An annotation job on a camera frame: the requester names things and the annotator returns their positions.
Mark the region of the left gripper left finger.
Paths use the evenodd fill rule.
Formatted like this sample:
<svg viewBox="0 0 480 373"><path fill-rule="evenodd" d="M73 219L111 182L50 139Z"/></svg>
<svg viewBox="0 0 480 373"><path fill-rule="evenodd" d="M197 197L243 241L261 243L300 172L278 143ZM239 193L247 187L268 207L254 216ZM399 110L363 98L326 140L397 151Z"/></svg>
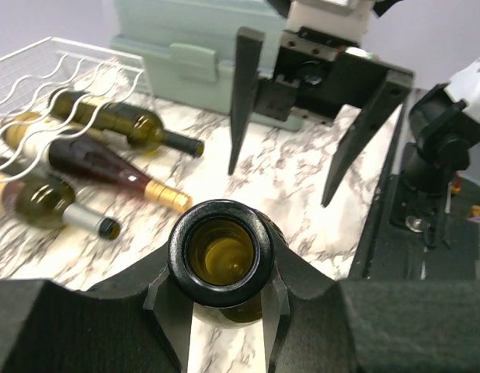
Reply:
<svg viewBox="0 0 480 373"><path fill-rule="evenodd" d="M0 280L0 372L184 372L192 303L159 248L73 291L48 279Z"/></svg>

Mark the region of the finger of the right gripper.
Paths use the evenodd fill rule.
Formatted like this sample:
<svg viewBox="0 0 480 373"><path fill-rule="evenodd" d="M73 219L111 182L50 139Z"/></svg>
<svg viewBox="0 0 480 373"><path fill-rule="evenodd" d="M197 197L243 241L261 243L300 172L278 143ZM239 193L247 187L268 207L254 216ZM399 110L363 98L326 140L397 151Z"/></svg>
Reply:
<svg viewBox="0 0 480 373"><path fill-rule="evenodd" d="M342 136L332 157L321 205L329 206L348 168L412 88L412 71L390 69Z"/></svg>
<svg viewBox="0 0 480 373"><path fill-rule="evenodd" d="M231 154L228 175L238 163L245 134L256 101L259 60L265 33L242 26L235 38L235 70L231 91L230 132Z"/></svg>

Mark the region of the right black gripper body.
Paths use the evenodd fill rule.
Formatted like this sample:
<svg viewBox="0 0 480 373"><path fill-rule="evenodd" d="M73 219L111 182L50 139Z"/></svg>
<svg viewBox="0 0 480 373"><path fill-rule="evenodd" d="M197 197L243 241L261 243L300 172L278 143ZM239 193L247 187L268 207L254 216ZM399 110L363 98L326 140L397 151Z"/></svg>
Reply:
<svg viewBox="0 0 480 373"><path fill-rule="evenodd" d="M273 76L261 78L255 112L331 124L345 105L390 105L390 68L354 42L311 30L284 30Z"/></svg>

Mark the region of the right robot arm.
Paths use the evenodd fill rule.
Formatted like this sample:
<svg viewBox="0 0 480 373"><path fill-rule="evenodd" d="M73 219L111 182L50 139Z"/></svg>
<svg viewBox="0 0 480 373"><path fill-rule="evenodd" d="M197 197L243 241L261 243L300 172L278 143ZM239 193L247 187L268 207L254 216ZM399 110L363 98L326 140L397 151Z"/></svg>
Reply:
<svg viewBox="0 0 480 373"><path fill-rule="evenodd" d="M253 113L286 120L294 109L333 120L345 105L359 110L332 158L322 195L327 206L348 168L412 89L413 73L338 37L302 28L283 33L274 73L259 76L265 35L248 27L236 34L230 110L229 170L238 162ZM444 234L447 184L469 165L480 142L480 64L435 85L409 112L415 151L400 175L395 217L418 218L426 246Z"/></svg>

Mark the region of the green bottle black neck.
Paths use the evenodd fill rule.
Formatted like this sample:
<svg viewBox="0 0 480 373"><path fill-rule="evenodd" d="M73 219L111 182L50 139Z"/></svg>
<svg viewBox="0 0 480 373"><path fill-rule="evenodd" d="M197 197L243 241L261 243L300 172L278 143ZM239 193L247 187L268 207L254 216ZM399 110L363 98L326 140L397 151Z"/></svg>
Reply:
<svg viewBox="0 0 480 373"><path fill-rule="evenodd" d="M261 290L286 239L264 213L233 200L189 209L168 239L168 269L204 322L237 328L262 318Z"/></svg>

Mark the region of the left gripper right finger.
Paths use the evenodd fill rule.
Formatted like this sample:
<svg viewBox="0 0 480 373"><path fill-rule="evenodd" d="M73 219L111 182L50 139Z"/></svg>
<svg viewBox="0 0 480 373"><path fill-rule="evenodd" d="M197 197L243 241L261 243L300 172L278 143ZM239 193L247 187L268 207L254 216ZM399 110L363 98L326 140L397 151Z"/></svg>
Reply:
<svg viewBox="0 0 480 373"><path fill-rule="evenodd" d="M274 239L269 372L480 372L480 281L334 281Z"/></svg>

